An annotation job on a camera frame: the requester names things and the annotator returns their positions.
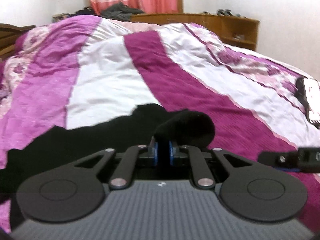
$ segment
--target phone screen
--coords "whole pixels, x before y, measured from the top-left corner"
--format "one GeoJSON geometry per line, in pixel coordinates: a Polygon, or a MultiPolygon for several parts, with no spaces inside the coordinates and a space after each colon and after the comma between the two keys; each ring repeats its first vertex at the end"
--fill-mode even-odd
{"type": "Polygon", "coordinates": [[[308,116],[310,122],[320,122],[320,88],[315,79],[305,78],[303,80],[306,90],[307,102],[309,104],[308,116]]]}

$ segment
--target bed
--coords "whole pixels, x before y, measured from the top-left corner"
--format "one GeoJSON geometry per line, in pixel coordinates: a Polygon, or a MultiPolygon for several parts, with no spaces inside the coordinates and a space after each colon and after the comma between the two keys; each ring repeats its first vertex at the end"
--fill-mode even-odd
{"type": "MultiPolygon", "coordinates": [[[[77,16],[41,27],[7,25],[6,31],[15,38],[0,46],[0,53],[6,49],[0,63],[0,168],[8,150],[23,149],[54,125],[92,126],[149,103],[208,114],[216,126],[209,147],[251,160],[263,150],[320,147],[320,131],[307,122],[293,96],[296,79],[310,76],[226,45],[198,24],[77,16]]],[[[320,230],[320,176],[292,175],[308,189],[300,220],[320,230]]],[[[6,231],[9,211],[6,201],[0,206],[6,231]]]]}

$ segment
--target triangular cutout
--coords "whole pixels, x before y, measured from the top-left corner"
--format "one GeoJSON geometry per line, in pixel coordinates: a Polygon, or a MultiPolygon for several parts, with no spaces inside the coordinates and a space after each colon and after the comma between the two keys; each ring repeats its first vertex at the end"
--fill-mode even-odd
{"type": "Polygon", "coordinates": [[[86,160],[78,165],[75,165],[75,167],[91,169],[102,159],[102,157],[103,155],[95,156],[92,159],[86,160]]]}
{"type": "Polygon", "coordinates": [[[224,154],[223,155],[228,162],[234,167],[234,168],[240,168],[240,167],[246,167],[246,166],[252,166],[252,164],[247,163],[243,160],[238,159],[237,157],[234,157],[230,154],[224,154]]]}

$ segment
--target wooden headboard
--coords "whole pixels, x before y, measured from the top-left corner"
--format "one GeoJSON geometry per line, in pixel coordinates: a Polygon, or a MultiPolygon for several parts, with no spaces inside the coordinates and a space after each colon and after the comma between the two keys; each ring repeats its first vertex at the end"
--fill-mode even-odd
{"type": "Polygon", "coordinates": [[[0,59],[6,59],[14,54],[14,43],[35,25],[16,27],[9,24],[0,24],[0,59]]]}

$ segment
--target white logo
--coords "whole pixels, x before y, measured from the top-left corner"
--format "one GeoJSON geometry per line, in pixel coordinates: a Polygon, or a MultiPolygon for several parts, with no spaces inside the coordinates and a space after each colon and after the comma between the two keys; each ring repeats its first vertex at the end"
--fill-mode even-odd
{"type": "Polygon", "coordinates": [[[158,183],[158,186],[159,186],[159,187],[164,187],[165,185],[167,185],[167,184],[166,184],[165,182],[163,182],[163,181],[161,181],[161,182],[158,183]]]}

